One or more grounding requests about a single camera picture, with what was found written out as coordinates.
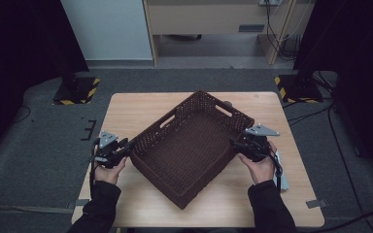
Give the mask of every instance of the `person's left hand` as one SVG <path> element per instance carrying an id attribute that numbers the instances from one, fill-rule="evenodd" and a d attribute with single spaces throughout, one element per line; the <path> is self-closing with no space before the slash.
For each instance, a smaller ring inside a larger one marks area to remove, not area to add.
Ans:
<path id="1" fill-rule="evenodd" d="M 119 172 L 125 167 L 126 158 L 124 157 L 118 166 L 114 168 L 104 168 L 100 164 L 95 162 L 95 180 L 100 182 L 111 183 L 113 185 L 117 184 Z"/>

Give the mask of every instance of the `white wall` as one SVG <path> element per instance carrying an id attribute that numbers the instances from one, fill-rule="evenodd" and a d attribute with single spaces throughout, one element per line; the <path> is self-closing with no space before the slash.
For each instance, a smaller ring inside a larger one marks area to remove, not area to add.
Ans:
<path id="1" fill-rule="evenodd" d="M 142 0 L 61 0 L 86 60 L 152 60 Z"/>

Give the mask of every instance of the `wooden table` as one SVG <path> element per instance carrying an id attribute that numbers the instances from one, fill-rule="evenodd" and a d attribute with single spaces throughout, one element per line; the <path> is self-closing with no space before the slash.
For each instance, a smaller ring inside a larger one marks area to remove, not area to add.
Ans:
<path id="1" fill-rule="evenodd" d="M 112 99 L 102 130 L 129 139 L 137 136 L 191 93 L 119 93 Z M 306 202 L 316 200 L 304 164 L 293 140 L 278 96 L 273 92 L 211 92 L 276 131 L 272 140 L 281 154 L 289 190 L 284 202 L 297 226 L 323 225 L 320 208 L 308 209 Z M 131 163 L 119 174 L 122 194 L 117 203 L 115 227 L 253 227 L 254 214 L 247 190 L 253 184 L 247 167 L 235 157 L 184 210 L 180 210 L 158 191 Z M 89 199 L 88 173 L 80 199 Z M 82 215 L 77 207 L 74 222 Z"/>

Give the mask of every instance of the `black sleeve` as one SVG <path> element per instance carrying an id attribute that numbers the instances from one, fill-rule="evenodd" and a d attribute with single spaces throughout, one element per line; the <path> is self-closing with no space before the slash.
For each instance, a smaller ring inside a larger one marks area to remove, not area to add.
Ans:
<path id="1" fill-rule="evenodd" d="M 120 189 L 113 184 L 95 182 L 93 199 L 68 232 L 109 232 L 115 220 Z"/>
<path id="2" fill-rule="evenodd" d="M 254 211 L 255 232 L 297 232 L 292 216 L 273 181 L 251 186 L 248 196 Z"/>

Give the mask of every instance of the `black curtain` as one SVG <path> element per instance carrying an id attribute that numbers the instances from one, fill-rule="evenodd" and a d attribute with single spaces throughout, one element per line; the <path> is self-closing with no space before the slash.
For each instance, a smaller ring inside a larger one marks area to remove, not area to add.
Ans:
<path id="1" fill-rule="evenodd" d="M 373 158 L 373 20 L 338 79 L 334 98 L 339 113 L 359 155 Z"/>
<path id="2" fill-rule="evenodd" d="M 293 69 L 341 72 L 372 25 L 373 3 L 317 0 Z"/>
<path id="3" fill-rule="evenodd" d="M 59 0 L 0 0 L 0 138 L 24 91 L 59 77 L 53 56 L 45 50 L 49 42 L 59 48 L 71 71 L 88 70 Z"/>

